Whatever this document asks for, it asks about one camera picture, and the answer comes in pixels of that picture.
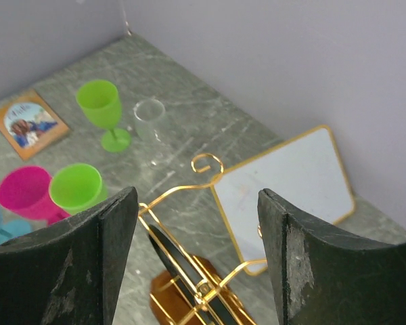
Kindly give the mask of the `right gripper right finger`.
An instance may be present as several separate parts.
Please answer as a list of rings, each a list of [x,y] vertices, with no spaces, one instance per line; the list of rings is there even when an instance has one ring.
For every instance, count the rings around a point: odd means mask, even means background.
[[[406,242],[342,230],[270,189],[257,208],[280,324],[406,324]]]

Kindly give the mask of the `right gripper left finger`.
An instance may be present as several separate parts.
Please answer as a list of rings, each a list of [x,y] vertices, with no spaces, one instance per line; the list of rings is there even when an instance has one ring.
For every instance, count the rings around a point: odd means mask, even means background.
[[[137,190],[0,246],[0,324],[111,324]]]

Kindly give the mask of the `green wine glass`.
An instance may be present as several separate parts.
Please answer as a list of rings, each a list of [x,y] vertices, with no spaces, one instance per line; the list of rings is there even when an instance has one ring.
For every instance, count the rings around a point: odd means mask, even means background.
[[[95,167],[75,163],[60,169],[53,176],[49,195],[61,209],[75,215],[106,200],[108,189]]]
[[[101,137],[104,150],[122,152],[129,147],[130,133],[118,128],[122,104],[115,84],[104,79],[89,81],[78,89],[76,102],[93,125],[105,130]]]

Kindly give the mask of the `gold wire glass rack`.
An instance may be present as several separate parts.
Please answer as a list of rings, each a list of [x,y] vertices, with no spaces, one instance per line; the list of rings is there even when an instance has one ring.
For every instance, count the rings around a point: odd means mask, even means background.
[[[139,204],[138,220],[165,267],[152,280],[150,289],[150,307],[160,324],[255,323],[229,283],[246,267],[262,261],[242,262],[222,278],[209,260],[188,253],[153,212],[156,205],[175,192],[214,186],[224,172],[224,165],[220,164],[219,173],[208,183],[176,186],[149,204]]]

